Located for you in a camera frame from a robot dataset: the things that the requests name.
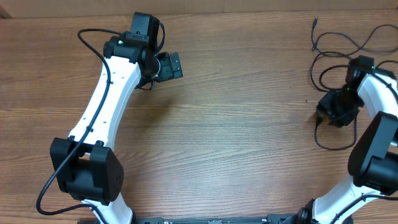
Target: white arm segment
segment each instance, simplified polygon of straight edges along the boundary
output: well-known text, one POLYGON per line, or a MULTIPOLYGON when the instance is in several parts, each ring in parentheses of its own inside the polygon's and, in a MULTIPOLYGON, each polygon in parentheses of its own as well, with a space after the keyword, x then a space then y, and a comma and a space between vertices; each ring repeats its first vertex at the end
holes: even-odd
MULTIPOLYGON (((112 56, 105 59, 111 70, 111 81, 108 95, 104 105, 93 125, 93 132, 89 133, 83 141, 87 144, 95 144, 96 141, 103 141, 104 147, 110 147, 114 151, 114 140, 116 131, 126 108, 126 103, 141 79, 141 71, 137 63, 129 62, 128 58, 112 56)), ((86 131, 98 105, 103 97, 106 81, 108 79, 105 66, 102 66, 101 76, 93 96, 88 103, 83 116, 70 132, 69 136, 74 136, 74 141, 79 141, 86 131)), ((121 194, 115 201, 110 202, 108 206, 93 200, 83 200, 82 203, 96 205, 109 224, 130 224, 132 219, 132 210, 126 205, 121 194)))
MULTIPOLYGON (((347 207, 354 200, 358 199, 362 194, 380 195, 380 192, 369 187, 355 186, 353 183, 353 177, 347 175, 326 195, 314 201, 312 207, 312 218, 316 219, 319 224, 329 224, 337 213, 341 212, 342 209, 347 207)), ((365 202, 360 201, 340 216, 335 224, 342 224, 347 217, 374 199, 375 198, 367 198, 365 202)))
MULTIPOLYGON (((96 141, 103 141, 104 147, 110 147, 114 150, 114 140, 120 119, 132 91, 141 79, 141 71, 138 64, 130 63, 128 58, 112 56, 105 60, 111 70, 111 81, 113 84, 110 85, 104 105, 93 125, 93 132, 88 134, 84 143, 95 144, 96 141)), ((108 76, 103 65, 99 82, 86 111, 69 134, 69 136, 75 137, 74 141, 80 140, 94 116, 103 97, 107 79, 108 76)))
MULTIPOLYGON (((378 75, 388 84, 391 84, 393 89, 397 91, 397 81, 385 75, 378 75)), ((358 95, 364 101, 366 109, 371 119, 377 115, 379 111, 393 114, 398 117, 398 105, 396 99, 390 89, 367 74, 358 87, 358 95)), ((353 183, 353 177, 347 175, 338 185, 336 185, 326 195, 316 199, 312 207, 312 217, 320 224, 330 224, 337 213, 346 208, 351 202, 355 201, 360 196, 367 194, 380 195, 380 192, 369 187, 357 187, 353 183)), ((366 205, 375 198, 368 198, 366 201, 360 201, 347 212, 345 212, 336 224, 341 224, 347 217, 352 215, 355 211, 366 205)))

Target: wooden table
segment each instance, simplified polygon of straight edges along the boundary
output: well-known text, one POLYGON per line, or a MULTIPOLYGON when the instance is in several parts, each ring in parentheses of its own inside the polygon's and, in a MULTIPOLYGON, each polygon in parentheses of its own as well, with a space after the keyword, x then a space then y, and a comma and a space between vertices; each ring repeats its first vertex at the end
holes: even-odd
MULTIPOLYGON (((122 193, 138 217, 253 217, 295 213, 347 174, 351 150, 330 152, 313 140, 315 107, 324 95, 311 86, 316 56, 310 33, 340 31, 363 43, 379 24, 398 24, 398 11, 307 11, 159 16, 164 50, 178 52, 184 77, 137 90, 127 104, 115 152, 122 193)), ((83 28, 128 30, 131 16, 0 21, 0 222, 76 223, 79 209, 46 217, 35 201, 53 172, 49 147, 80 119, 101 62, 77 38, 83 28)), ((108 34, 84 34, 102 51, 108 34)), ((393 47, 383 28, 369 47, 393 47)), ((319 48, 349 52, 345 39, 325 37, 319 48)), ((376 57, 398 59, 398 54, 376 57)), ((325 58, 315 73, 344 59, 325 58)), ((398 74, 398 68, 388 65, 398 74)), ((325 77, 341 86, 346 71, 325 77)), ((358 134, 369 124, 365 109, 358 134)), ((336 147, 353 139, 353 125, 323 125, 320 141, 336 147)), ((53 184, 42 206, 79 203, 53 184)), ((356 223, 397 223, 398 203, 375 201, 356 223)))

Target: robotic arm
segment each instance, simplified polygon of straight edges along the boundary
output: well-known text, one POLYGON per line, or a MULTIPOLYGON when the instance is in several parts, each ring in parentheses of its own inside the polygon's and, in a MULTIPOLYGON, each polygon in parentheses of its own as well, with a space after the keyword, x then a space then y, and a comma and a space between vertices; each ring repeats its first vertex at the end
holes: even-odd
MULTIPOLYGON (((372 58, 359 56, 350 61, 345 87, 338 93, 328 93, 325 100, 320 101, 318 109, 326 111, 336 124, 346 125, 359 113, 358 107, 366 105, 373 121, 351 153, 349 175, 325 196, 309 201, 297 214, 223 220, 137 219, 120 193, 124 171, 113 153, 114 140, 134 89, 146 83, 153 85, 154 82, 182 77, 178 54, 159 54, 164 43, 163 39, 157 46, 159 26, 163 28, 153 16, 135 13, 131 30, 105 43, 105 61, 111 72, 108 95, 90 133, 57 176, 62 192, 69 193, 83 204, 95 206, 96 223, 349 224, 353 222, 351 214, 363 205, 383 195, 391 195, 398 189, 398 155, 388 152, 389 145, 397 142, 397 82, 391 72, 374 68, 372 58), (90 159, 84 159, 84 155, 89 155, 90 159)), ((53 140, 50 155, 55 170, 83 138, 106 88, 106 75, 103 65, 87 109, 68 139, 53 140)))

